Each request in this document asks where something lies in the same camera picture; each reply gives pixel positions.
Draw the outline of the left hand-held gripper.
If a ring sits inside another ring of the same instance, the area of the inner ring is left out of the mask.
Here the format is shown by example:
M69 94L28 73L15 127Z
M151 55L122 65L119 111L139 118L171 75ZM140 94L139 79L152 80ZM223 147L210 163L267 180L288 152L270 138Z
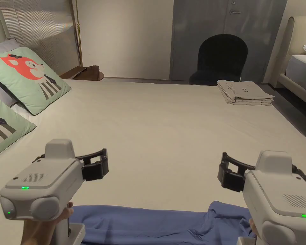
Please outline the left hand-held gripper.
M102 179L109 172L107 149L75 156L72 142L53 139L45 153L9 180L0 190L6 219L52 221L60 216L84 181ZM82 223L59 222L50 245L80 245L85 237Z

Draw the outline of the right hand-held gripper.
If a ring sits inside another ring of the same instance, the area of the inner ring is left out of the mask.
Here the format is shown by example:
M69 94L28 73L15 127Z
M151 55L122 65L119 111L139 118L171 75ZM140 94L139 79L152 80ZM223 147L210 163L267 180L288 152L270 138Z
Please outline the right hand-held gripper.
M306 175L282 151L261 151L255 166L222 153L218 180L242 192L259 237L238 245L306 245Z

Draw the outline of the person's right hand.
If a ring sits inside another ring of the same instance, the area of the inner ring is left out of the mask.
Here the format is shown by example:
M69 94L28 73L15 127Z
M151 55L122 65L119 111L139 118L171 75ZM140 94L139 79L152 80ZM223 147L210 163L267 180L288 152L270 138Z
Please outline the person's right hand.
M255 226L253 219L249 219L249 225L250 225L252 232L256 235L256 237L259 237L259 233L257 231L257 228Z

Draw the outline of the person's left hand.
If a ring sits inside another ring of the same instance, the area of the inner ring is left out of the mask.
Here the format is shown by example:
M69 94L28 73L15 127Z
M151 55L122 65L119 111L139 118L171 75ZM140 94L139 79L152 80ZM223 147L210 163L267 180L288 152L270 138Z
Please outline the person's left hand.
M74 213L73 202L69 202L58 218L52 221L24 220L21 245L49 245L57 224Z

